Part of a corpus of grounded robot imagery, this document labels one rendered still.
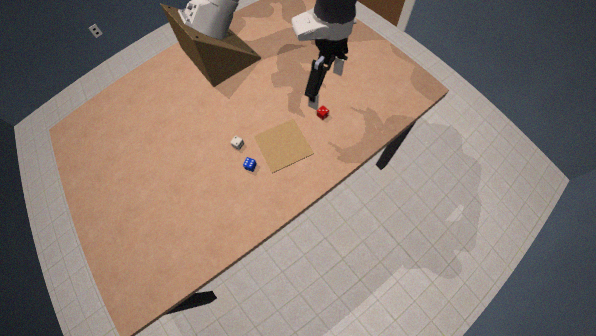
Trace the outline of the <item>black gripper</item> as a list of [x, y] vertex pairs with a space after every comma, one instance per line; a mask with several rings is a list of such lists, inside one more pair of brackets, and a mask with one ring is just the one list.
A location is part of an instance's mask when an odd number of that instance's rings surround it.
[[[348, 56], [345, 56], [345, 54], [348, 53], [347, 41], [348, 38], [341, 39], [340, 41], [327, 39], [315, 40], [315, 44], [320, 51], [318, 55], [319, 57], [317, 61], [312, 61], [311, 72], [304, 93], [304, 95], [308, 97], [309, 107], [315, 110], [318, 109], [319, 90], [323, 83], [326, 72], [330, 70], [334, 60], [333, 73], [339, 76], [342, 75], [344, 61], [348, 58]], [[328, 66], [325, 67], [323, 66], [324, 64]]]

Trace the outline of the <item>red die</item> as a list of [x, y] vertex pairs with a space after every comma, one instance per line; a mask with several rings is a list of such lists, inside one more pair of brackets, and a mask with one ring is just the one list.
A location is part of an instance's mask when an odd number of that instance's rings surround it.
[[322, 106], [317, 110], [317, 116], [321, 119], [324, 120], [326, 117], [329, 116], [329, 110]]

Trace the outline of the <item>white die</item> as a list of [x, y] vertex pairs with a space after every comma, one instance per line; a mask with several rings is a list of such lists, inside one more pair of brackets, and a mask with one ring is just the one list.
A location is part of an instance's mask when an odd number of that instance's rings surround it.
[[236, 148], [237, 150], [240, 150], [242, 148], [242, 146], [244, 145], [243, 139], [236, 135], [234, 136], [234, 138], [231, 140], [230, 143], [231, 143], [232, 147]]

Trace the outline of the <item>blue die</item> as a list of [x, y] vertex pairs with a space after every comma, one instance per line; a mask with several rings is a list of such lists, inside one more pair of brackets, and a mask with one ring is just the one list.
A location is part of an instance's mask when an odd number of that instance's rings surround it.
[[257, 165], [257, 163], [256, 163], [255, 159], [246, 157], [243, 167], [248, 171], [254, 172], [256, 165]]

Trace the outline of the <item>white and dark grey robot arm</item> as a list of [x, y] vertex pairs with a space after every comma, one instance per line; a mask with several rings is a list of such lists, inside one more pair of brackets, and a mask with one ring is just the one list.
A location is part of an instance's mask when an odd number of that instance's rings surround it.
[[[185, 25], [216, 39], [227, 37], [239, 0], [191, 0], [178, 12]], [[292, 18], [299, 41], [341, 40], [356, 24], [357, 0], [316, 0], [314, 8]], [[192, 4], [191, 4], [192, 3]], [[192, 6], [193, 5], [193, 6]]]

